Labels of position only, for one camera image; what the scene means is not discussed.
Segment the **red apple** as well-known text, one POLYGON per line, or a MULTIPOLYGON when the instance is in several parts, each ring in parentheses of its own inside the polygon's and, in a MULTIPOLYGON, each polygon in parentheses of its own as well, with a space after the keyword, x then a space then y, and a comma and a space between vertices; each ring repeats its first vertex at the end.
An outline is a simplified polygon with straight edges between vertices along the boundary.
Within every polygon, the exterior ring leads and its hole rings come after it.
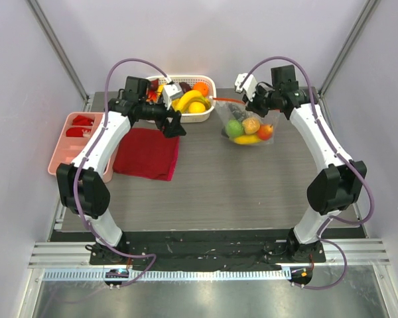
POLYGON ((273 125, 261 125, 256 135, 260 140, 266 141, 273 137, 273 130, 273 125))

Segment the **yellow lemon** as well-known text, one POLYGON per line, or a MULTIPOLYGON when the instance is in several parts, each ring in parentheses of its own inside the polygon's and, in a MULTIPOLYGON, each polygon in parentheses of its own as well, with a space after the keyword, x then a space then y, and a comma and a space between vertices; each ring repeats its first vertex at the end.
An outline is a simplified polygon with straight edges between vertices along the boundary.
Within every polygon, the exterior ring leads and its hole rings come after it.
POLYGON ((245 134, 255 134, 261 126, 260 120, 256 117, 248 117, 241 124, 245 134))

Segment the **grey toy fish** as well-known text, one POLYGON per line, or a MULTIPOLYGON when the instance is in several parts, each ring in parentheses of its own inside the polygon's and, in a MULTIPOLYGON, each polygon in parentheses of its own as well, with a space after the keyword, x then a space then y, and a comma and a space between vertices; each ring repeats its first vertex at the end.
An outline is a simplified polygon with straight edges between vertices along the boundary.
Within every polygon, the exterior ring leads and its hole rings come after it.
POLYGON ((229 120, 231 120, 231 119, 235 119, 235 120, 239 121, 240 123, 242 123, 242 121, 243 121, 244 119, 248 118, 248 114, 247 114, 247 112, 246 112, 244 109, 242 109, 238 104, 234 104, 234 103, 229 104, 229 105, 226 107, 226 110, 227 110, 226 114, 228 115, 228 118, 227 118, 227 120, 226 120, 225 123, 224 123, 224 127, 223 127, 223 129, 222 129, 222 133, 223 133, 224 136, 226 136, 227 138, 229 138, 229 137, 227 136, 227 134, 225 133, 225 125, 226 125, 226 123, 227 123, 229 120))

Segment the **clear zip top bag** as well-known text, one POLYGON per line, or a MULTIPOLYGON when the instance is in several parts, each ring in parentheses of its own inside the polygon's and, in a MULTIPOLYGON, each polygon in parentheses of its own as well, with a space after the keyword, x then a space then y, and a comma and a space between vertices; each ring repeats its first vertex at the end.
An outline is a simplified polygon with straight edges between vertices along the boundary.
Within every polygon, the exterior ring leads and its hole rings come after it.
POLYGON ((242 146, 261 146, 274 142, 280 112, 269 111, 261 117, 246 109, 244 102, 228 98, 211 98, 226 140, 242 146))

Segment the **green round fruit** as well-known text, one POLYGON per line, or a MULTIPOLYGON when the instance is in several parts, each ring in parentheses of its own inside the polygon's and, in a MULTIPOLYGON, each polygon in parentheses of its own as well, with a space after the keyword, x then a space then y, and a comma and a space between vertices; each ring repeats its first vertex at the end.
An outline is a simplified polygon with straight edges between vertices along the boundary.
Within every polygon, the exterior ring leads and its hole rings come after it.
POLYGON ((229 138, 237 138, 244 134, 244 129, 239 121, 231 119, 225 125, 225 133, 229 138))

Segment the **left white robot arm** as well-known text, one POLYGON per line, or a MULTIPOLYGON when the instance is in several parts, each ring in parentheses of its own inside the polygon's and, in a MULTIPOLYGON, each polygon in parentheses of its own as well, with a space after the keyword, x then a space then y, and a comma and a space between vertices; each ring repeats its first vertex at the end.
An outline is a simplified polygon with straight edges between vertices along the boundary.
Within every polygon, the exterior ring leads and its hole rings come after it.
POLYGON ((166 78, 161 96, 148 101, 151 82, 129 76, 116 98, 105 98, 105 112, 99 127, 83 150, 69 164, 60 164, 56 171, 60 200, 77 214, 85 228, 95 236, 96 248, 104 251, 113 264, 123 263, 128 245, 123 231, 116 225, 109 210, 110 192, 103 175, 108 161, 121 139, 140 121, 154 121, 167 138, 186 135, 182 113, 172 102, 182 96, 181 87, 166 78))

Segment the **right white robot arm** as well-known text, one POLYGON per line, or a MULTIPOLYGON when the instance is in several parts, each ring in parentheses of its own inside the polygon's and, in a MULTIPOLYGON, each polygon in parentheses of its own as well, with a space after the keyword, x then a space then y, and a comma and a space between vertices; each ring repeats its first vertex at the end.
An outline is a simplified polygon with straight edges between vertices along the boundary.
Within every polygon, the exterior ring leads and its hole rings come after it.
POLYGON ((239 77, 247 110, 264 117, 279 111, 305 141, 317 175, 306 190, 308 208, 287 238, 287 256, 300 262, 320 249, 320 237, 332 220, 360 196, 367 168, 342 148, 330 131, 312 87, 302 89, 292 65, 271 70, 271 84, 261 84, 251 74, 239 77))

